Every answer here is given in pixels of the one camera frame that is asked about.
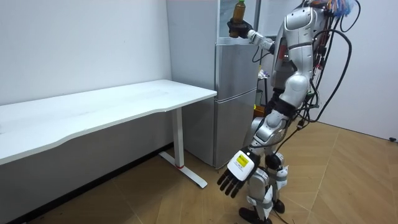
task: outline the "wooden floor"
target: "wooden floor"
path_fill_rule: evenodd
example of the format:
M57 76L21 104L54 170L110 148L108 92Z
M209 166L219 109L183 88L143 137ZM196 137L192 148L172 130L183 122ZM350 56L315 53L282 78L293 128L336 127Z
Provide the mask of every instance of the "wooden floor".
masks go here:
M289 165L281 190L288 223L398 223L398 144L317 123L298 132L281 153ZM155 157L30 223L246 223L238 209L249 207L247 189L231 199L216 185L224 170L189 153L185 160L208 182L205 189Z

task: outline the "black glove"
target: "black glove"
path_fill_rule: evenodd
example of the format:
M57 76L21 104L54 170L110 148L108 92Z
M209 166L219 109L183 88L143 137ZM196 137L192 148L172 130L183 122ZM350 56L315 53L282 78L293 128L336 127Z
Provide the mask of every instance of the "black glove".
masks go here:
M252 30L253 27L248 24L246 21L243 21L241 24L235 24L233 19L226 23L229 27L229 33L237 32L240 37L247 39L249 30Z

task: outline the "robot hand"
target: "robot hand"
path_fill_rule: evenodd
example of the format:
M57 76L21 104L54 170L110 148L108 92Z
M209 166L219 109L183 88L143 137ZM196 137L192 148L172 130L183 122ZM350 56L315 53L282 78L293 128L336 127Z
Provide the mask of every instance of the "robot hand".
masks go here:
M246 21L243 21L241 24L236 24L231 19L229 22L227 22L227 25L229 27L229 33L237 32L239 33L239 36L244 39L247 39L248 32L250 30L253 30L253 27L250 24L248 24Z
M228 163L228 169L217 181L217 184L221 185L220 190L224 191L229 184L225 195L229 195L232 192L231 197L235 198L244 183L255 173L260 164L260 158L247 147L239 150Z

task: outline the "baseboard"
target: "baseboard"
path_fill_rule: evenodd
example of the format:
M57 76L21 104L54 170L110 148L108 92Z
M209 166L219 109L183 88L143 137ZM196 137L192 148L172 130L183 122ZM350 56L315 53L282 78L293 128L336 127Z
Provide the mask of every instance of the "baseboard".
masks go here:
M19 218L16 218L13 221L8 222L6 224L21 224L21 223L27 223L29 221L32 221L33 219L35 219L41 215L44 215L45 213L57 208L58 206L62 205L63 203L68 202L71 199L74 199L75 197L111 180L112 178L124 173L125 171L127 171L129 169L132 169L133 167L147 161L148 159L151 159L151 158L157 156L160 152L166 151L173 146L174 146L173 143L167 144L167 145L149 153L148 155L145 155L145 156L143 156L135 161L132 161L132 162L108 173L108 174L105 174L104 176L102 176L98 179L91 181L88 184L85 184L75 190L72 190L71 192L69 192L65 195L62 195L61 197L59 197L49 203L46 203L45 205L43 205L39 208L36 208L35 210L33 210L29 213L26 213L25 215L23 215Z

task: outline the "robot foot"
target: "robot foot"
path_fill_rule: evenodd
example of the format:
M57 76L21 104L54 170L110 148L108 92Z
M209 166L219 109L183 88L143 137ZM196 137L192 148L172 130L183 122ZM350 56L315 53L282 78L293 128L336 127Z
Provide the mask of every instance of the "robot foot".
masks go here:
M283 214L285 213L285 204L278 199L276 202L274 202L273 209L275 210L275 212Z
M272 224L272 221L269 218L262 221L255 210L250 210L248 208L240 208L239 215L251 224Z

